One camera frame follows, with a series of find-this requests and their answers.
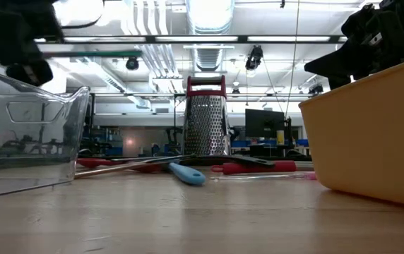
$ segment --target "yellow container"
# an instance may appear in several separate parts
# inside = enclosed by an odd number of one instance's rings
[[[299,107],[321,184],[404,204],[404,63]]]

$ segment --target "desk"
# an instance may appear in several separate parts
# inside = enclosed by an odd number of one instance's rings
[[[317,181],[125,172],[1,196],[0,253],[404,253],[404,207]]]

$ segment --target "ceiling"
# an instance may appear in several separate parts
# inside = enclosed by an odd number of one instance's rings
[[[216,5],[215,0],[204,0],[207,5]],[[341,25],[346,19],[358,10],[365,2],[379,3],[371,0],[287,0],[285,8],[279,8],[280,1],[236,0],[233,11],[231,35],[341,35]],[[121,20],[128,13],[123,1],[106,1],[105,8],[101,0],[68,0],[66,11],[57,9],[61,22],[72,25],[87,23],[95,20],[103,11],[102,18],[97,25],[78,30],[66,30],[66,36],[91,35],[125,35],[121,29]],[[147,1],[144,1],[144,23],[147,27]],[[85,11],[78,11],[84,6]],[[166,1],[166,25],[171,35],[188,35],[185,1]],[[158,10],[155,12],[155,25],[158,28]],[[138,17],[137,6],[134,11],[134,20]],[[226,77],[227,92],[231,92],[234,81],[237,81],[241,93],[265,93],[276,91],[278,93],[307,93],[311,85],[322,84],[325,92],[329,90],[327,80],[315,77],[304,71],[304,64],[323,55],[335,51],[341,44],[263,44],[262,64],[255,73],[249,73],[246,78],[244,68],[245,59],[254,44],[232,44],[233,49],[226,49],[222,66],[218,71]],[[128,51],[137,49],[132,44],[67,44],[67,45],[41,45],[45,51]],[[194,75],[194,63],[191,50],[184,49],[184,44],[173,44],[172,51],[177,64],[182,91],[186,87],[186,77]],[[89,85],[96,93],[119,92],[107,85],[103,78],[90,66],[74,59],[55,59],[54,63],[64,69],[70,77],[67,79],[67,88],[71,90]],[[120,83],[129,89],[129,92],[169,92],[163,90],[162,85],[150,86],[154,82],[150,77],[147,66],[139,59],[139,69],[128,71],[125,68],[126,59],[104,58],[98,63],[107,69]]]

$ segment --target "security camera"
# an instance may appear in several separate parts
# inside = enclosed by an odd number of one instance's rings
[[[125,64],[127,70],[135,71],[139,68],[138,58],[135,56],[129,57],[128,61]]]

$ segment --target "grater handle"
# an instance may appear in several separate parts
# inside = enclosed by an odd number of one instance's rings
[[[225,76],[222,75],[220,78],[192,78],[188,77],[188,86],[186,88],[186,96],[223,96],[227,99],[227,93],[225,90]],[[193,91],[193,86],[196,85],[220,85],[221,90],[202,90],[202,91]]]

